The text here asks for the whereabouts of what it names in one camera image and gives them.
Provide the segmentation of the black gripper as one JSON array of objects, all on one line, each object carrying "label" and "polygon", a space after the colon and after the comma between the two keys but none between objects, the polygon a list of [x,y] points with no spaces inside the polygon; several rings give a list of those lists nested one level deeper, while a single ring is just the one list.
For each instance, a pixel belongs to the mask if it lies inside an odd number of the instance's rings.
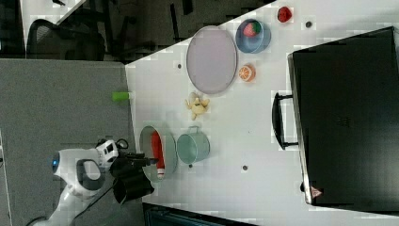
[{"label": "black gripper", "polygon": [[113,162],[110,173],[114,178],[138,175],[143,172],[143,168],[156,165],[158,158],[146,158],[143,153],[123,153]]}]

